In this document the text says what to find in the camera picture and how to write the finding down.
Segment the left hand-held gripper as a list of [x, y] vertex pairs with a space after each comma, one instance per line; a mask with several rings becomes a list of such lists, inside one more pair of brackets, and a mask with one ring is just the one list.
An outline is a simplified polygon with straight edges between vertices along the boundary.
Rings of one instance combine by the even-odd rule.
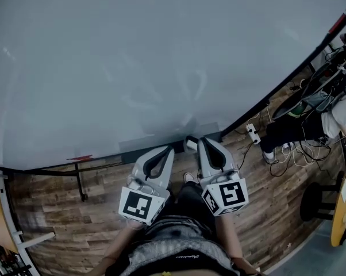
[[152, 225], [170, 197], [168, 186], [174, 155], [174, 149], [165, 145], [148, 151], [136, 160], [134, 176], [128, 176], [127, 186], [121, 191], [119, 215]]

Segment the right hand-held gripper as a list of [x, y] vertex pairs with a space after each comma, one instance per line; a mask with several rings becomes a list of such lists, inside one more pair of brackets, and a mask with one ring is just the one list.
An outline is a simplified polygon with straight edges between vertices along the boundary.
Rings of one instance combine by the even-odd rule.
[[240, 210], [249, 203], [247, 184], [234, 165], [232, 154], [220, 143], [202, 137], [198, 141], [201, 197], [213, 216]]

